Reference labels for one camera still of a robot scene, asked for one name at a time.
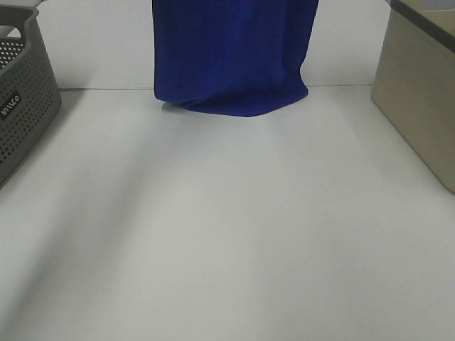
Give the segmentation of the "white back panel board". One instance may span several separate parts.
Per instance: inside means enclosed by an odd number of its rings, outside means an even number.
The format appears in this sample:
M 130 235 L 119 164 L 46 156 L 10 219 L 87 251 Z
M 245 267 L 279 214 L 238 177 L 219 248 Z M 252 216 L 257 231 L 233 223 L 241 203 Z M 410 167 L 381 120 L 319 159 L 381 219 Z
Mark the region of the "white back panel board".
M 38 23 L 63 89 L 150 89 L 150 1 L 44 1 Z M 386 1 L 320 1 L 302 69 L 310 87 L 373 83 Z

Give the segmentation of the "blue microfiber towel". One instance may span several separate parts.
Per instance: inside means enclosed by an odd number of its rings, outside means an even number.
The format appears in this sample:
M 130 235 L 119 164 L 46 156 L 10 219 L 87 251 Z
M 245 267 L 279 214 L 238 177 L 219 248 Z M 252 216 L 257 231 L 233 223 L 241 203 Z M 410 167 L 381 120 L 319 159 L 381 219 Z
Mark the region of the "blue microfiber towel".
M 193 112 L 254 117 L 309 93 L 317 1 L 153 1 L 154 94 Z

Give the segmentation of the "beige storage bin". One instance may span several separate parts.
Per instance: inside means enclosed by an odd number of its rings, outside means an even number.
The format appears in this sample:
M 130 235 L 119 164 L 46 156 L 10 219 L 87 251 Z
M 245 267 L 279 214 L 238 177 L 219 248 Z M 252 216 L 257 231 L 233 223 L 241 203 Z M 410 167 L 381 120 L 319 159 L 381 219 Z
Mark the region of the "beige storage bin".
M 372 101 L 454 191 L 454 2 L 388 4 Z

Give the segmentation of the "grey perforated plastic basket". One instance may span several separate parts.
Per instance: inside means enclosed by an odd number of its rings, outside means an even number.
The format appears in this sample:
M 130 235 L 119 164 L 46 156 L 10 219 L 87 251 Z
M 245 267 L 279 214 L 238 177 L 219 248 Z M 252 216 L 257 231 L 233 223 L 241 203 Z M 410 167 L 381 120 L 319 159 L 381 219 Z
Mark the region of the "grey perforated plastic basket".
M 19 37 L 1 38 L 1 183 L 31 152 L 62 99 L 38 25 L 39 11 L 1 5 L 1 25 Z

